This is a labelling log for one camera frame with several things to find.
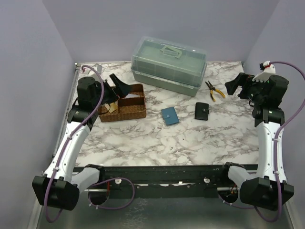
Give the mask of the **blue leather card holder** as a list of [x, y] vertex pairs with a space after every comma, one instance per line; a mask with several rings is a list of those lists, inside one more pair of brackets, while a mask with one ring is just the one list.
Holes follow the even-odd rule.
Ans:
[[174, 107], [162, 109], [161, 112], [166, 125], [173, 125], [179, 123], [179, 119]]

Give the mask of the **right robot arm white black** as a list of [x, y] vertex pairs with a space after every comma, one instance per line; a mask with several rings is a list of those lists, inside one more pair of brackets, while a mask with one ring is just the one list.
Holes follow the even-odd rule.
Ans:
[[241, 87], [238, 97], [253, 103], [252, 116], [259, 139], [257, 171], [250, 174], [242, 165], [226, 163], [228, 170], [219, 175], [219, 181], [225, 187], [235, 183], [243, 203], [276, 211], [294, 195], [294, 187], [287, 184], [280, 143], [285, 115], [279, 105], [289, 81], [274, 74], [265, 82], [253, 79], [252, 75], [239, 73], [225, 87], [229, 95]]

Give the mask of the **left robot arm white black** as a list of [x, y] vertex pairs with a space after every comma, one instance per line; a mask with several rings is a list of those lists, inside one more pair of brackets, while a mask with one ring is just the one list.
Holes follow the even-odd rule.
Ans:
[[87, 165], [74, 175], [76, 159], [84, 140], [98, 118], [101, 105], [111, 104], [129, 94], [132, 87], [110, 75], [115, 84], [83, 77], [78, 81], [77, 99], [68, 113], [65, 134], [55, 157], [42, 176], [35, 176], [32, 182], [38, 202], [42, 206], [73, 210], [80, 193], [89, 187], [102, 188], [106, 177], [101, 166]]

